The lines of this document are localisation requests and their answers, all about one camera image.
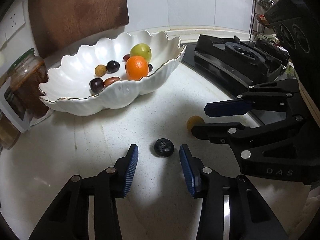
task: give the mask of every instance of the countertop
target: countertop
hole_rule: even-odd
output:
[[[209,118],[204,114],[207,103],[228,99],[215,85],[180,64],[161,88],[138,97],[125,108],[86,117],[54,112],[22,134],[11,150],[1,153],[2,215],[20,240],[27,240],[72,175],[97,175],[113,166],[134,143],[139,148],[139,161],[131,192],[125,199],[116,200],[123,239],[195,239],[202,200],[195,200],[188,193],[178,152],[159,158],[151,149],[158,138],[170,139],[176,149],[187,143],[205,166],[236,177],[239,166],[228,145],[200,141],[186,129],[186,121],[193,115],[206,122],[257,126],[248,115]],[[289,231],[300,215],[310,186],[249,178]],[[93,239],[92,206],[90,210]]]

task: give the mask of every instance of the white ceramic bowl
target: white ceramic bowl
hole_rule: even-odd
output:
[[[125,80],[123,56],[138,43],[150,46],[153,70],[139,81]],[[165,32],[151,35],[142,31],[135,36],[121,33],[117,38],[101,38],[93,46],[82,45],[78,53],[64,56],[61,66],[48,70],[49,81],[41,83],[39,89],[44,93],[40,100],[48,107],[74,115],[91,115],[105,108],[122,108],[129,105],[139,95],[151,93],[161,87],[172,71],[182,60],[186,45],[180,47],[180,37],[168,39]],[[94,69],[99,64],[106,65],[110,60],[120,63],[115,73],[106,73],[101,78],[120,77],[120,81],[93,95],[89,82],[95,78]]]

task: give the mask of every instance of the green jar lid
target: green jar lid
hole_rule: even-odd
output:
[[[7,74],[8,76],[10,76],[12,74],[12,72],[15,70],[15,68],[21,63],[22,60],[24,60],[27,56],[29,56],[30,54],[34,54],[35,49],[29,49],[28,51],[26,51],[25,53],[22,54],[22,56],[20,56],[11,66],[10,68],[7,70]]]

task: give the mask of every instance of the gas stove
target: gas stove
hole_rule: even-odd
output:
[[[189,43],[182,62],[214,83],[231,98],[253,85],[274,81],[284,72],[289,55],[266,41],[240,41],[200,35]],[[285,119],[285,113],[252,110],[261,125]]]

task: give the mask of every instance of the blueberry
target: blueberry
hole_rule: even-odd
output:
[[[156,141],[155,145],[153,146],[153,149],[155,150],[158,156],[169,157],[174,152],[174,145],[170,140],[166,138],[161,138]]]
[[[115,61],[115,60],[110,60],[107,64],[107,70],[110,72],[110,73],[113,73],[113,72],[117,72],[120,68],[120,64],[119,62]]]
[[[97,94],[103,89],[104,82],[101,78],[94,78],[90,81],[89,85],[90,85],[91,91]]]
[[[149,67],[149,72],[152,71],[153,66],[150,63],[148,63],[148,67]]]

